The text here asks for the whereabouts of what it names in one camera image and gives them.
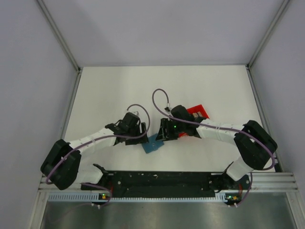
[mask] gray wall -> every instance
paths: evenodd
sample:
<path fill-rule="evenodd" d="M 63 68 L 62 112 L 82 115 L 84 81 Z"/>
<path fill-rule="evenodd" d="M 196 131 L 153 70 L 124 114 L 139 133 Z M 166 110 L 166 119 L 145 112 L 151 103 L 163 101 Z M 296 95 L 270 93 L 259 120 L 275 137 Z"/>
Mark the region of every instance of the gray wall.
<path fill-rule="evenodd" d="M 45 0 L 81 66 L 246 64 L 283 0 Z"/>
<path fill-rule="evenodd" d="M 305 199 L 305 1 L 294 0 L 253 68 L 286 171 Z"/>
<path fill-rule="evenodd" d="M 0 228 L 22 229 L 75 79 L 33 0 L 0 7 Z"/>

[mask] purple cable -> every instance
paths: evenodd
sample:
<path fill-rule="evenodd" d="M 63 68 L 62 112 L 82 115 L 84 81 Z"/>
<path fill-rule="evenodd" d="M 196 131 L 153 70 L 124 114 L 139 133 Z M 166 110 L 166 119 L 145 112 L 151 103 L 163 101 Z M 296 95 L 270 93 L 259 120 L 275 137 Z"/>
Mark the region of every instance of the purple cable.
<path fill-rule="evenodd" d="M 90 187 L 95 187 L 95 188 L 99 188 L 99 189 L 102 189 L 102 190 L 105 190 L 105 191 L 108 191 L 110 193 L 110 198 L 107 200 L 106 203 L 100 205 L 101 207 L 105 207 L 106 205 L 109 204 L 109 201 L 111 200 L 112 198 L 112 193 L 109 189 L 105 188 L 105 187 L 102 187 L 102 186 L 99 186 L 99 185 L 94 185 L 94 184 L 90 184 L 90 183 L 82 183 L 82 185 L 86 185 L 86 186 L 90 186 Z M 55 224 L 57 223 L 58 221 L 62 220 L 64 217 L 66 217 L 68 214 L 70 214 L 72 211 L 74 211 L 75 209 L 77 209 L 78 207 L 81 207 L 81 206 L 85 206 L 85 205 L 92 205 L 90 203 L 82 203 L 82 204 L 78 204 L 76 205 L 75 207 L 72 207 L 70 210 L 66 211 L 65 213 L 63 213 L 63 215 L 58 218 L 57 220 L 51 220 L 50 218 L 50 211 L 48 211 L 48 220 L 51 224 Z"/>
<path fill-rule="evenodd" d="M 157 105 L 156 105 L 156 102 L 154 101 L 154 94 L 157 92 L 157 91 L 162 91 L 165 95 L 166 95 L 166 99 L 167 99 L 167 103 L 169 103 L 169 97 L 166 93 L 165 90 L 161 89 L 161 88 L 158 88 L 156 90 L 154 90 L 153 92 L 153 95 L 152 95 L 152 103 L 154 105 L 154 107 L 161 113 L 163 114 L 164 116 L 170 118 L 170 119 L 173 119 L 173 120 L 176 120 L 176 121 L 180 121 L 180 122 L 183 122 L 183 123 L 189 123 L 189 124 L 195 124 L 195 125 L 202 125 L 202 126 L 206 126 L 208 128 L 213 128 L 213 129 L 220 129 L 220 130 L 228 130 L 228 131 L 234 131 L 234 132 L 238 132 L 238 133 L 241 133 L 241 134 L 244 134 L 246 136 L 248 136 L 249 138 L 253 139 L 257 144 L 259 144 L 265 151 L 267 151 L 267 153 L 269 154 L 269 156 L 271 157 L 271 160 L 272 160 L 272 164 L 267 167 L 267 168 L 263 168 L 262 170 L 269 170 L 271 168 L 273 168 L 275 166 L 275 158 L 272 154 L 272 152 L 261 142 L 259 141 L 256 137 L 253 137 L 252 135 L 248 134 L 247 132 L 245 131 L 242 131 L 242 130 L 237 130 L 237 129 L 233 129 L 233 128 L 226 128 L 226 127 L 216 127 L 216 126 L 213 126 L 213 125 L 207 125 L 207 124 L 202 124 L 202 123 L 195 123 L 195 122 L 190 122 L 190 121 L 186 121 L 186 120 L 183 120 L 183 119 L 180 119 L 180 118 L 175 118 L 175 117 L 172 117 L 166 113 L 164 113 Z M 240 204 L 243 203 L 243 201 L 245 200 L 245 198 L 249 195 L 249 192 L 250 192 L 250 189 L 251 189 L 251 186 L 252 186 L 252 182 L 253 182 L 253 175 L 252 175 L 252 172 L 250 172 L 250 178 L 251 178 L 251 181 L 250 181 L 250 184 L 249 184 L 249 188 L 247 189 L 247 192 L 246 194 L 244 195 L 244 198 L 236 205 L 232 205 L 232 206 L 236 206 L 238 207 Z"/>
<path fill-rule="evenodd" d="M 68 152 L 68 153 L 67 153 L 67 154 L 66 154 L 66 155 L 56 164 L 56 166 L 54 166 L 54 168 L 51 170 L 51 172 L 50 172 L 50 173 L 48 174 L 48 176 L 47 176 L 46 184 L 48 184 L 48 185 L 52 184 L 52 183 L 50 182 L 51 176 L 52 176 L 53 173 L 58 169 L 58 167 L 68 158 L 68 156 L 69 156 L 71 153 L 73 153 L 74 151 L 79 150 L 80 148 L 82 148 L 82 147 L 84 147 L 84 146 L 86 146 L 86 145 L 92 143 L 93 141 L 99 141 L 99 140 L 102 140 L 102 139 L 105 139 L 105 138 L 108 138 L 108 137 L 121 137 L 121 138 L 126 138 L 126 139 L 137 139 L 137 138 L 141 138 L 141 137 L 143 137 L 144 135 L 146 135 L 147 132 L 148 132 L 148 130 L 149 130 L 149 128 L 150 128 L 150 126 L 151 126 L 151 118 L 150 118 L 150 116 L 149 116 L 147 110 L 146 110 L 142 105 L 140 105 L 140 104 L 132 104 L 132 105 L 130 105 L 130 106 L 127 108 L 127 110 L 129 110 L 129 109 L 130 109 L 131 107 L 133 107 L 133 106 L 139 106 L 139 107 L 142 108 L 142 109 L 145 111 L 145 113 L 147 114 L 148 126 L 147 126 L 146 131 L 145 131 L 143 134 L 141 134 L 141 135 L 139 135 L 139 136 L 136 136 L 136 137 L 132 137 L 132 136 L 123 136 L 123 135 L 108 135 L 108 136 L 98 137 L 98 138 L 96 138 L 96 139 L 94 139 L 94 140 L 91 140 L 91 141 L 89 141 L 89 142 L 85 142 L 84 144 L 81 144 L 80 146 L 78 146 L 78 147 L 74 148 L 73 150 L 71 150 L 70 152 Z"/>

